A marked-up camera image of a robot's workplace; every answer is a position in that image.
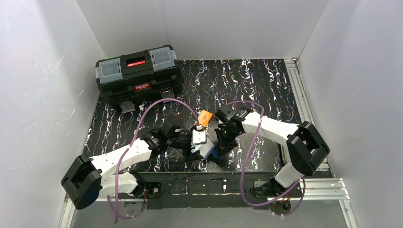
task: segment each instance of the cable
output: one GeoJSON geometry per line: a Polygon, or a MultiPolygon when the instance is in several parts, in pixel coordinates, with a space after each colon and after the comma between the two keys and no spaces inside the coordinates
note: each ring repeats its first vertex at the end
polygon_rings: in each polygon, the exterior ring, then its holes
{"type": "Polygon", "coordinates": [[[116,210],[114,210],[114,208],[113,208],[113,206],[112,206],[112,203],[110,202],[110,200],[108,200],[109,207],[110,207],[111,211],[115,213],[115,219],[114,219],[114,223],[115,223],[115,224],[117,223],[119,217],[121,217],[121,218],[124,218],[124,217],[125,217],[125,216],[119,215],[119,196],[118,196],[118,193],[119,193],[119,170],[120,170],[120,164],[122,163],[123,157],[127,154],[127,152],[128,152],[128,151],[130,150],[130,148],[132,147],[133,143],[134,143],[135,140],[137,139],[137,136],[138,136],[138,133],[139,133],[139,129],[140,129],[141,124],[142,124],[143,121],[144,121],[145,115],[151,110],[152,107],[156,106],[157,104],[159,104],[159,103],[161,103],[161,102],[165,102],[165,101],[173,101],[173,102],[177,102],[177,103],[180,103],[180,104],[184,105],[187,109],[190,110],[190,112],[192,113],[192,115],[196,118],[197,125],[198,125],[198,126],[200,125],[199,119],[198,119],[198,116],[196,115],[196,113],[192,110],[192,108],[190,108],[190,107],[189,107],[185,102],[183,102],[183,101],[180,101],[180,100],[177,100],[177,99],[172,99],[172,98],[165,98],[165,99],[158,100],[158,101],[152,103],[150,106],[148,106],[148,108],[144,111],[143,115],[142,115],[141,118],[140,118],[140,121],[139,121],[139,123],[138,123],[138,125],[137,125],[136,131],[135,131],[135,133],[134,133],[133,139],[132,139],[132,141],[130,142],[130,147],[127,148],[127,149],[125,150],[125,152],[123,152],[122,156],[120,156],[120,159],[119,159],[119,161],[118,161],[118,163],[117,163],[117,165],[116,165],[116,174],[115,174],[115,207],[116,207],[116,210]]]}
{"type": "Polygon", "coordinates": [[[298,204],[294,207],[294,209],[292,209],[289,213],[283,214],[283,215],[281,215],[281,216],[287,216],[287,215],[292,214],[292,213],[293,213],[294,211],[296,211],[296,210],[299,208],[299,206],[301,205],[302,199],[303,199],[304,196],[305,196],[305,189],[306,189],[306,187],[305,187],[305,178],[304,178],[304,177],[301,177],[301,179],[302,179],[302,182],[304,183],[304,187],[303,187],[303,189],[302,189],[301,199],[299,199],[299,202],[298,202],[298,204]]]}
{"type": "MultiPolygon", "coordinates": [[[[253,136],[252,143],[250,144],[250,147],[249,147],[249,149],[248,149],[248,151],[247,151],[247,153],[246,153],[246,158],[245,158],[245,161],[243,162],[242,170],[241,170],[241,173],[240,173],[240,195],[241,195],[241,197],[242,197],[242,200],[243,200],[246,204],[248,204],[249,206],[251,206],[251,207],[266,206],[266,205],[268,205],[268,204],[270,204],[270,203],[272,203],[272,202],[275,202],[275,201],[277,201],[278,199],[284,197],[284,196],[285,196],[287,193],[289,193],[293,188],[295,188],[295,186],[299,183],[299,180],[300,180],[300,179],[298,179],[296,182],[294,182],[294,183],[293,183],[285,192],[283,192],[281,195],[279,195],[279,196],[275,197],[274,199],[269,200],[269,201],[267,201],[267,202],[255,204],[255,203],[251,203],[251,202],[249,202],[248,200],[246,200],[246,198],[245,198],[245,193],[243,192],[243,181],[244,181],[244,176],[245,176],[245,168],[246,168],[246,166],[247,166],[247,164],[248,164],[248,159],[249,159],[249,157],[250,157],[250,152],[252,152],[252,147],[253,147],[253,145],[254,145],[255,142],[256,142],[256,139],[257,139],[258,134],[259,134],[259,131],[260,131],[260,127],[261,127],[261,125],[262,125],[262,118],[263,118],[263,115],[264,115],[264,107],[261,106],[261,105],[259,105],[259,104],[257,104],[257,103],[255,103],[255,102],[252,102],[252,101],[233,101],[233,102],[228,103],[228,105],[232,105],[232,104],[236,104],[236,103],[250,103],[250,104],[253,104],[253,105],[258,106],[258,107],[261,109],[259,124],[258,124],[258,127],[257,127],[257,129],[256,129],[255,135],[253,136]]],[[[304,194],[305,194],[305,179],[304,179],[303,177],[302,177],[302,181],[304,182],[304,190],[303,190],[303,194],[302,194],[301,199],[299,200],[299,203],[297,204],[296,208],[298,208],[299,205],[301,204],[302,199],[304,198],[304,194]]],[[[285,215],[291,214],[292,212],[295,211],[296,208],[294,208],[292,211],[290,211],[289,213],[287,213],[287,214],[285,214],[285,215]]]]}

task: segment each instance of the metal frame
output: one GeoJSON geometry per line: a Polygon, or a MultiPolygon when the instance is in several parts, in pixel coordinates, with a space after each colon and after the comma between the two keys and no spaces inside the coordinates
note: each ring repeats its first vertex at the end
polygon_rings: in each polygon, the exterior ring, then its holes
{"type": "MultiPolygon", "coordinates": [[[[288,76],[291,82],[292,91],[297,102],[297,107],[302,121],[314,123],[309,104],[305,96],[301,76],[298,71],[296,59],[285,60],[288,76]]],[[[282,147],[283,162],[288,163],[289,155],[286,148],[282,147]]],[[[328,171],[329,165],[327,159],[319,166],[319,171],[328,171]]],[[[138,201],[139,199],[120,199],[121,201],[138,201]]],[[[343,179],[306,179],[306,192],[304,200],[339,200],[340,208],[343,212],[345,222],[348,228],[357,228],[353,211],[350,206],[350,197],[343,183],[343,179]]],[[[106,198],[98,198],[97,201],[106,201],[106,198]]],[[[70,228],[75,208],[71,200],[66,196],[64,202],[63,215],[60,220],[59,228],[70,228]]]]}

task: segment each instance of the red label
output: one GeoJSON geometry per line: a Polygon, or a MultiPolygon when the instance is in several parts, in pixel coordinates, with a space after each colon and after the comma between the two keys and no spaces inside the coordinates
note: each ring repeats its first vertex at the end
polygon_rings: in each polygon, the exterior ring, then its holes
{"type": "Polygon", "coordinates": [[[138,62],[127,64],[127,67],[132,67],[132,66],[136,66],[136,65],[140,65],[140,64],[144,64],[144,63],[145,63],[145,60],[141,60],[138,62]]]}
{"type": "Polygon", "coordinates": [[[136,86],[134,87],[134,90],[142,90],[142,89],[146,89],[146,88],[148,88],[148,87],[150,87],[150,86],[151,86],[150,83],[146,83],[146,84],[142,84],[142,85],[136,85],[136,86]]]}

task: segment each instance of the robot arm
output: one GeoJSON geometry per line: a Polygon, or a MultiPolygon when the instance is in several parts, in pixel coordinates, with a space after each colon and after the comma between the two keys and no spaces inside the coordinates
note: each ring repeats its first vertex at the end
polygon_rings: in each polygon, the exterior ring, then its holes
{"type": "Polygon", "coordinates": [[[255,133],[259,122],[258,135],[273,140],[288,148],[291,162],[287,163],[270,180],[270,186],[263,186],[263,194],[269,189],[280,194],[302,176],[312,176],[330,150],[316,127],[310,122],[301,125],[285,123],[264,116],[251,109],[233,110],[228,105],[222,106],[216,117],[222,122],[216,129],[218,150],[221,155],[231,151],[237,143],[235,138],[242,133],[255,133]]]}
{"type": "MultiPolygon", "coordinates": [[[[189,155],[194,145],[204,143],[206,143],[204,131],[194,129],[191,132],[181,126],[166,123],[161,128],[152,129],[136,139],[132,147],[127,145],[90,158],[85,154],[78,156],[63,177],[61,184],[76,209],[84,209],[99,196],[115,194],[114,174],[119,159],[126,150],[129,149],[120,163],[120,171],[133,164],[158,156],[164,153],[168,147],[182,149],[184,155],[189,155]]],[[[139,175],[135,176],[130,172],[120,174],[119,192],[134,193],[142,182],[144,181],[139,175]]]]}

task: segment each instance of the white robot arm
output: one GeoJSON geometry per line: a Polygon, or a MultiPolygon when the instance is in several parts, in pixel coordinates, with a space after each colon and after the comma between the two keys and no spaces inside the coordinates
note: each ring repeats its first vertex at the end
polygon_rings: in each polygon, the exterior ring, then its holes
{"type": "Polygon", "coordinates": [[[275,189],[277,194],[285,191],[302,176],[312,176],[330,150],[316,127],[310,122],[301,125],[285,123],[267,116],[260,119],[260,114],[251,109],[233,110],[224,105],[216,112],[222,124],[216,129],[218,144],[222,153],[227,153],[237,146],[235,137],[242,133],[257,133],[288,148],[291,162],[279,170],[267,187],[275,189]]]}

